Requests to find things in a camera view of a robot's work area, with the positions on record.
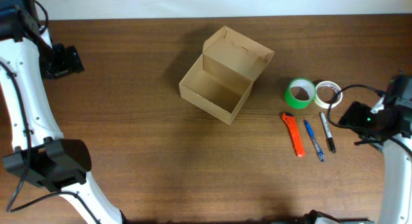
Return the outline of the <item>white masking tape roll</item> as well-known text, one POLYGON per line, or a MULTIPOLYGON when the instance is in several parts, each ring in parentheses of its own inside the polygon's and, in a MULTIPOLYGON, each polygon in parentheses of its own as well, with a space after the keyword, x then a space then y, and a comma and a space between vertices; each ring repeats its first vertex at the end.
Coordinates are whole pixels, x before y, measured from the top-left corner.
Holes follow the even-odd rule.
POLYGON ((320 83, 318 83, 316 85, 315 90, 316 90, 316 95, 314 97, 314 102, 319 107, 324 108, 324 109, 328 109, 329 107, 331 107, 331 108, 336 107, 337 105, 339 105, 341 103, 341 101, 343 99, 343 94, 341 92, 340 86, 338 84, 332 82, 332 81, 327 81, 327 80, 326 81, 320 81, 320 83), (329 88, 329 89, 332 89, 335 92, 336 98, 333 100, 333 102, 331 104, 327 103, 327 102, 325 102, 325 101, 323 101, 319 98, 317 91, 320 88, 329 88))

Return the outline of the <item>orange utility knife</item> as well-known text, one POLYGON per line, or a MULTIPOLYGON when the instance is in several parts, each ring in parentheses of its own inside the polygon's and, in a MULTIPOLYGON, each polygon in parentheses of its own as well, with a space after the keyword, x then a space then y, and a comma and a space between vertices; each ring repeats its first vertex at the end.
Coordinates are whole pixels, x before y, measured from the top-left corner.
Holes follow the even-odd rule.
POLYGON ((300 158, 304 157, 305 150, 304 150, 303 143, 301 140, 300 132, 297 127, 295 116, 293 116, 293 114, 291 113, 283 113, 281 115, 281 118, 286 124, 286 127, 290 133, 292 145, 293 145, 296 156, 300 158))

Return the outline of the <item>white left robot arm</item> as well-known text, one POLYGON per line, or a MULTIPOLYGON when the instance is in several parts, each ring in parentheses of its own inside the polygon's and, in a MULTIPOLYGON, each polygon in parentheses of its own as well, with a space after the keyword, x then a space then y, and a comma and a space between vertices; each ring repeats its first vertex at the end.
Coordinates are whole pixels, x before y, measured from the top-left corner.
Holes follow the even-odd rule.
POLYGON ((82 71, 79 54, 73 46, 53 45, 48 32, 38 39, 1 41, 1 89, 13 147, 3 158, 4 166, 22 183, 46 188, 50 198, 67 200, 87 223, 126 223, 95 181, 86 144, 64 137, 44 89, 42 69, 59 69, 54 78, 82 71))

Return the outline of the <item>blue ballpoint pen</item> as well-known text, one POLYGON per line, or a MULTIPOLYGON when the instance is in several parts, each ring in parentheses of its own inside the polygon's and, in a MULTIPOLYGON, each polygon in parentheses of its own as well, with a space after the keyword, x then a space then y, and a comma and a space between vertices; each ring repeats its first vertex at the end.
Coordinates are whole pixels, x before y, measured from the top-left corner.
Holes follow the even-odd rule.
POLYGON ((311 139, 311 141, 312 141, 312 143, 313 143, 313 145, 314 145, 314 147, 315 147, 315 150, 316 150, 316 153, 317 153, 317 155, 318 155, 318 158, 320 159, 320 161, 321 161, 322 163, 324 163, 324 162, 325 162, 325 159, 324 159, 323 150, 321 149, 320 145, 318 144, 318 142, 317 142, 317 140, 316 140, 316 138, 315 138, 315 135, 314 135, 314 132, 313 132, 313 129, 312 129, 311 125, 309 124, 309 122, 308 122, 307 120, 303 120, 303 122, 304 122, 304 126, 305 126, 305 128, 306 128, 306 130, 307 130, 307 132, 308 132, 308 135, 309 135, 309 137, 310 137, 310 139, 311 139))

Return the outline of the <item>green tape roll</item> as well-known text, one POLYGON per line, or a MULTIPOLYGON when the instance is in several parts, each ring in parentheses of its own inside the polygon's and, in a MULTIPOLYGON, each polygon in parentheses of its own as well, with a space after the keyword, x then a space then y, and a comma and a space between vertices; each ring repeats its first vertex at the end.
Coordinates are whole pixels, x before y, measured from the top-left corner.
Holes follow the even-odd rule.
POLYGON ((292 108, 294 109, 303 109, 306 108, 315 98, 317 92, 315 85, 313 84, 312 81, 306 79, 306 78, 296 78, 293 79, 288 87, 286 88, 285 91, 285 102, 292 108), (292 88, 301 88, 303 89, 307 95, 308 99, 306 100, 300 100, 293 96, 291 89, 292 88))

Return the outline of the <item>black sharpie marker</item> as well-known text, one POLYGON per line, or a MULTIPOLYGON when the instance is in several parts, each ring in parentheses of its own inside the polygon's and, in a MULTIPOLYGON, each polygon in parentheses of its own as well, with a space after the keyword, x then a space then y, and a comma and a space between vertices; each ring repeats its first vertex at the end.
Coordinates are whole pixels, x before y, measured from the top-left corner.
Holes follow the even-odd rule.
POLYGON ((328 121, 327 121, 327 119, 326 119, 326 115, 325 115, 324 113, 320 113, 319 116, 320 116, 321 121, 322 121, 322 123, 323 123, 324 132, 325 132, 325 135, 326 135, 326 139, 327 139, 327 142, 328 142, 328 146, 329 146, 329 148, 330 148, 330 151, 331 151, 332 153, 336 153, 336 148, 335 148, 335 144, 334 144, 334 141, 333 141, 333 136, 332 136, 332 133, 331 133, 331 131, 330 131, 330 127, 329 127, 329 125, 328 125, 328 121))

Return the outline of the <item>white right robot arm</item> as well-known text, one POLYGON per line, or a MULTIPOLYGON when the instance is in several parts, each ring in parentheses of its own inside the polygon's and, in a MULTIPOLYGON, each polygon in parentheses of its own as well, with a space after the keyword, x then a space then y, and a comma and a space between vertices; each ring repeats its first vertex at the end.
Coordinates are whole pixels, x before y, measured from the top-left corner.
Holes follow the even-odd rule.
POLYGON ((379 223, 411 223, 411 109, 380 100, 371 108, 353 102, 339 120, 384 156, 384 193, 379 223))

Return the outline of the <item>brown cardboard box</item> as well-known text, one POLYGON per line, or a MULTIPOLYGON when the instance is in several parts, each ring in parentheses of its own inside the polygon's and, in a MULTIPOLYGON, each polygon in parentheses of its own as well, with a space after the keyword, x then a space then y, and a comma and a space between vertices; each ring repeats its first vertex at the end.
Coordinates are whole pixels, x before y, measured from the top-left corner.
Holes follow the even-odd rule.
POLYGON ((223 26, 179 83, 180 96, 230 125, 275 52, 223 26))

